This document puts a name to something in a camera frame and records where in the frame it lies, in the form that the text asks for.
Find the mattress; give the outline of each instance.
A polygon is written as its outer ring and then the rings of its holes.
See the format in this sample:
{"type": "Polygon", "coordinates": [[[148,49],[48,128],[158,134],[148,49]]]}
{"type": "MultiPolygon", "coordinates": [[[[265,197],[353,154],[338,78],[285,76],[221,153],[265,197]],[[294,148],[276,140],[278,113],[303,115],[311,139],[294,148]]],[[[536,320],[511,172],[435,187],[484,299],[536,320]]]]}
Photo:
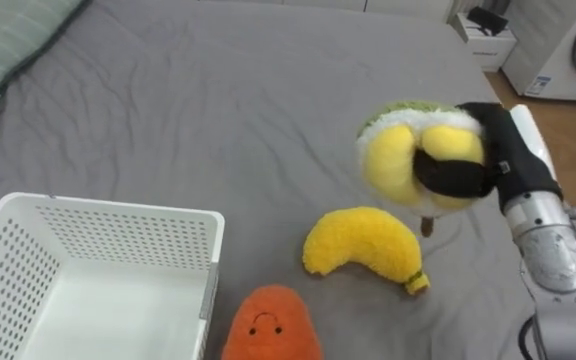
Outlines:
{"type": "Polygon", "coordinates": [[[180,0],[98,0],[11,83],[0,198],[50,193],[220,211],[226,231],[206,359],[234,312],[280,283],[307,303],[326,358],[517,359],[533,306],[493,197],[421,240],[429,293],[361,266],[306,274],[324,213],[374,196],[354,139],[382,104],[496,97],[459,37],[423,20],[180,0]]]}

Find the washing machine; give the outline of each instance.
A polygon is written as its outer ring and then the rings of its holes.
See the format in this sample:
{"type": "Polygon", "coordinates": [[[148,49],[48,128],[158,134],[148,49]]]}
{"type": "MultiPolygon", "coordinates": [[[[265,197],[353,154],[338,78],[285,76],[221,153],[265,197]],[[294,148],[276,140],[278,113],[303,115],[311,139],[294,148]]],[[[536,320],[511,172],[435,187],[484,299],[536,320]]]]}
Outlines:
{"type": "Polygon", "coordinates": [[[576,100],[576,0],[514,0],[517,45],[502,66],[518,94],[576,100]]]}

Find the green fuzzy top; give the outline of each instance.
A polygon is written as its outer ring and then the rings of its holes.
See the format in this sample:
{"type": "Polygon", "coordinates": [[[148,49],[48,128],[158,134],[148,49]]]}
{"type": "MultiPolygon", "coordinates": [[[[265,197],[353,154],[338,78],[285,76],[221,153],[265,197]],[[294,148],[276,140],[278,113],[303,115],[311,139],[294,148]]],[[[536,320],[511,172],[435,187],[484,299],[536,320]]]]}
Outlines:
{"type": "Polygon", "coordinates": [[[434,111],[446,111],[446,112],[460,112],[461,110],[457,109],[454,106],[440,104],[432,101],[423,101],[423,100],[410,100],[410,101],[396,101],[392,102],[379,111],[378,113],[371,116],[364,125],[359,129],[359,133],[357,137],[361,136],[365,129],[370,127],[375,121],[379,120],[381,115],[387,114],[397,110],[406,110],[406,109],[413,109],[419,110],[422,112],[434,112],[434,111]]]}

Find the wooden floor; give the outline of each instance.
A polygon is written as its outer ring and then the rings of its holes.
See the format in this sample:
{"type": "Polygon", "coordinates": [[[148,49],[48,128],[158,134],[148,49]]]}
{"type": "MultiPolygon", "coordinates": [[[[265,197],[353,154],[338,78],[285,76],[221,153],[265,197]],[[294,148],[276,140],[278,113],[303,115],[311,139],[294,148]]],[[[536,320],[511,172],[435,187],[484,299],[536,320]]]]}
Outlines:
{"type": "Polygon", "coordinates": [[[519,97],[503,74],[486,76],[507,108],[515,104],[525,104],[530,108],[550,149],[565,197],[576,205],[576,102],[519,97]]]}

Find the pillow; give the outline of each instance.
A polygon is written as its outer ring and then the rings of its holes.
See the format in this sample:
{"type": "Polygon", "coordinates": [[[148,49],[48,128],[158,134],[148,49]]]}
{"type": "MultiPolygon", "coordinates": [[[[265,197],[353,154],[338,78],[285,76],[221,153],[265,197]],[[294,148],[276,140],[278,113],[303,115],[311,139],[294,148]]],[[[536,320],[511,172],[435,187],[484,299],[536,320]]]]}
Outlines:
{"type": "Polygon", "coordinates": [[[0,85],[36,55],[82,0],[0,0],[0,85]]]}

